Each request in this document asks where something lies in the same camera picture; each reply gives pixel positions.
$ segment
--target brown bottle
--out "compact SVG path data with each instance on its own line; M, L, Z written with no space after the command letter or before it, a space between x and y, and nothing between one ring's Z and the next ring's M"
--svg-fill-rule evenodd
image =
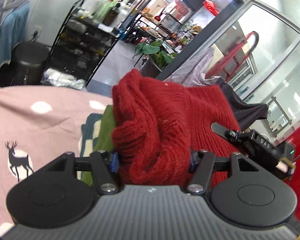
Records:
M119 14L120 3L117 3L115 7L113 7L110 11L108 11L106 17L103 19L103 24L110 26L114 19Z

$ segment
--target electrical outlet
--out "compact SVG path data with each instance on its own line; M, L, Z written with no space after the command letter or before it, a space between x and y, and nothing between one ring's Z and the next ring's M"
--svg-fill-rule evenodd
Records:
M39 38L39 36L40 36L40 34L41 34L42 26L40 26L40 25L35 25L35 26L34 26L34 32L35 32L35 31L38 32L38 34L37 34L37 36L36 36L36 39L37 39L37 38Z

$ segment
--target black deer print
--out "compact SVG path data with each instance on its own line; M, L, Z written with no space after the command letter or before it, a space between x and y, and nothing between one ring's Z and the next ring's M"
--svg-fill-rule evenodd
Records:
M27 178L29 177L29 170L32 171L32 173L34 173L34 171L32 170L32 168L29 165L29 155L27 155L26 157L16 157L15 152L14 152L14 148L17 146L17 142L11 142L11 147L10 147L10 141L6 142L6 147L7 149L9 149L9 162L10 162L10 170L12 171L12 173L14 175L17 176L18 178L18 182L20 181L19 178L19 173L18 173L18 167L24 167L27 171Z

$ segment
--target black stool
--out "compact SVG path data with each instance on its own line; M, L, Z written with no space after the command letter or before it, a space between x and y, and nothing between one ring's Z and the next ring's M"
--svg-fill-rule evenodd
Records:
M43 74L49 50L37 42L23 42L12 51L12 62L16 66L17 76L11 86L38 85Z

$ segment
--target red sweater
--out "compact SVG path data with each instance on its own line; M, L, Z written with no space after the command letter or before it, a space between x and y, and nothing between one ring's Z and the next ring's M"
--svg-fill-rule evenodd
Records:
M113 87L114 147L121 157L124 184L181 185L192 177L190 148L229 156L235 147L211 130L218 122L239 130L218 86L189 87L127 73ZM226 179L215 173L212 185Z

